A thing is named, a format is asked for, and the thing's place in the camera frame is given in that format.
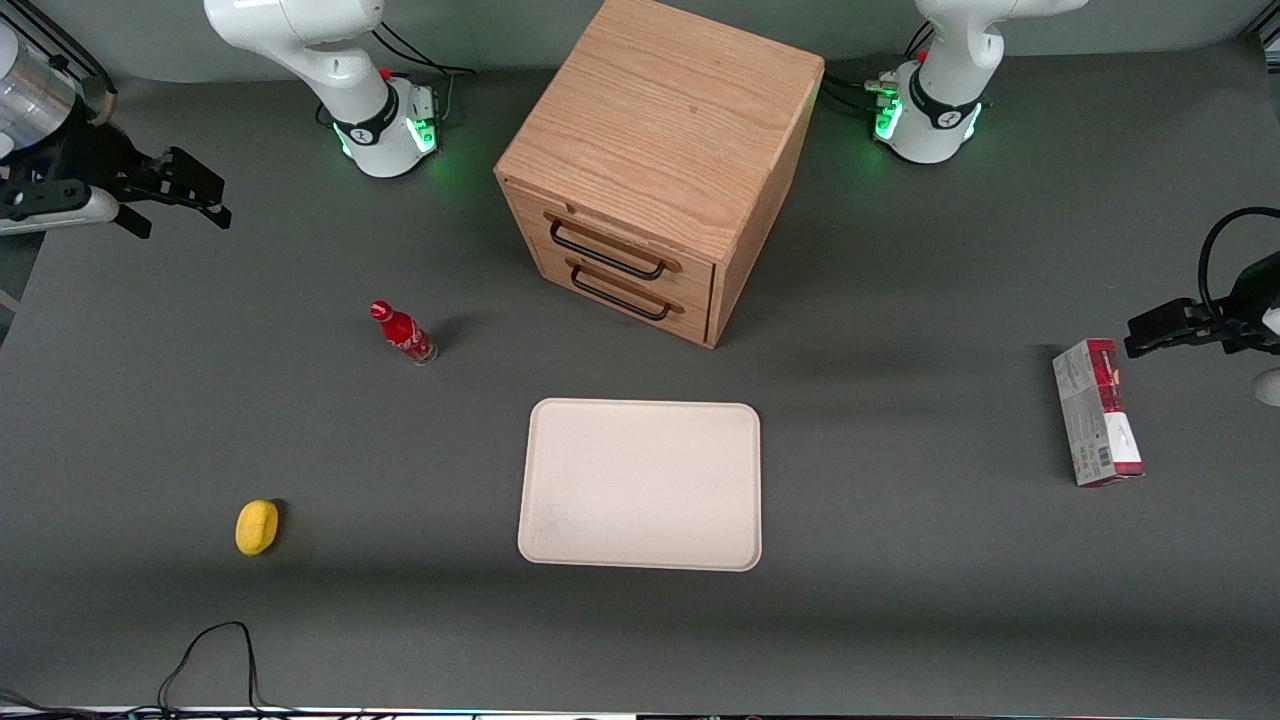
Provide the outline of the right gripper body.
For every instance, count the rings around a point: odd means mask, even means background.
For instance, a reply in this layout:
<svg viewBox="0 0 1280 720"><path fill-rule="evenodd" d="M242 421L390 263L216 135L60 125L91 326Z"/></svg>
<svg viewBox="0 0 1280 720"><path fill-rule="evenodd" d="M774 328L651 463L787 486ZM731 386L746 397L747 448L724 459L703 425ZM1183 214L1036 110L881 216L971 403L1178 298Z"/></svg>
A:
<svg viewBox="0 0 1280 720"><path fill-rule="evenodd" d="M58 131L56 208L114 208L154 197L148 156L115 126L69 117Z"/></svg>

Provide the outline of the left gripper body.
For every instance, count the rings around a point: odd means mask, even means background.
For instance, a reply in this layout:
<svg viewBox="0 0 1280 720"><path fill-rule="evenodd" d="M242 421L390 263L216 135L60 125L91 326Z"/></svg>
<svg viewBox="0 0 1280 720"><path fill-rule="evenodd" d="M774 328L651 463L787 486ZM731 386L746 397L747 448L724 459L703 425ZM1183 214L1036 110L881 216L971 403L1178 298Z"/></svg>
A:
<svg viewBox="0 0 1280 720"><path fill-rule="evenodd" d="M1279 252L1248 265L1225 299L1225 322L1234 334L1225 354L1256 350L1279 355Z"/></svg>

